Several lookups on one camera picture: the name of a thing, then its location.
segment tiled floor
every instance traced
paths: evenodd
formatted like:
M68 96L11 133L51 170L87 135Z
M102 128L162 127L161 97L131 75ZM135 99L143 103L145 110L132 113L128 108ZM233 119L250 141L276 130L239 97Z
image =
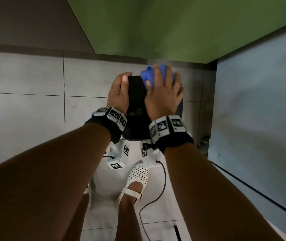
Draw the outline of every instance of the tiled floor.
M0 163L81 126L95 109L106 105L117 74L139 75L147 64L154 63L31 48L0 47L0 51ZM197 141L210 133L215 72L203 70L199 64L170 64L181 73L186 91L183 119ZM130 146L126 169L114 171L101 161L94 175L95 191L81 240L114 239L117 213L113 199L123 188L128 171L140 160L138 142L131 142ZM182 240L189 240L168 176L167 180L163 196L142 211L142 222L147 223L145 227L152 240L176 240L174 224ZM146 203L161 193L161 167L150 169L149 183L136 205L137 216Z

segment green wall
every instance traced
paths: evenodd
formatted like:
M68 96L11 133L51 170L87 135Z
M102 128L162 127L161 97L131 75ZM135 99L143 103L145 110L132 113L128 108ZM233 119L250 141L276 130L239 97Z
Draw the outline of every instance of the green wall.
M286 25L286 0L68 0L100 54L208 63Z

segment blue rag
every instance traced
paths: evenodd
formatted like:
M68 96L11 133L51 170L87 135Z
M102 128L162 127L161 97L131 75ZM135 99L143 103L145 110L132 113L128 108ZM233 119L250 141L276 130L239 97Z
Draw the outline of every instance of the blue rag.
M161 65L160 70L162 73L163 84L164 84L165 75L166 75L166 66ZM147 80L151 83L152 87L154 88L154 68L152 66L148 66L146 70L141 71L141 78L142 78L143 84L145 85L145 88L147 88L145 84ZM174 81L175 81L175 73L173 73L173 82Z

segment black device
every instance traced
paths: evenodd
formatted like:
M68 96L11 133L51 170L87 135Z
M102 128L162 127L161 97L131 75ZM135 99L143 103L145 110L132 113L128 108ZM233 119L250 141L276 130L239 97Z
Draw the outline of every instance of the black device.
M152 122L145 108L146 88L141 76L129 76L129 108L127 124L122 136L130 141L142 141L150 138L149 124ZM176 115L182 118L183 102L179 104Z

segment cable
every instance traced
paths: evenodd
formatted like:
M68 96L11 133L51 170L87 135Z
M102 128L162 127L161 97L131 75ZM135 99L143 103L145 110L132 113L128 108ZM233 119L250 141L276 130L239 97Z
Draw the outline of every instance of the cable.
M143 206L143 208L140 210L140 213L139 213L143 230L144 230L144 232L145 232L147 238L149 239L149 241L151 241L151 240L150 240L148 234L147 234L146 231L145 231L145 227L144 227L144 225L143 225L142 218L141 218L141 211L142 211L146 206L148 206L149 204L152 204L152 203L156 202L159 198L161 198L162 194L164 193L165 186L166 186L166 172L165 172L165 167L164 167L164 165L162 164L162 162L160 162L160 161L156 161L156 162L157 162L157 163L160 163L160 164L162 165L162 167L163 167L163 170L164 170L164 187L163 187L163 190L162 190L162 193L160 194L160 196L157 197L156 200L151 201L150 203L147 203L145 206Z

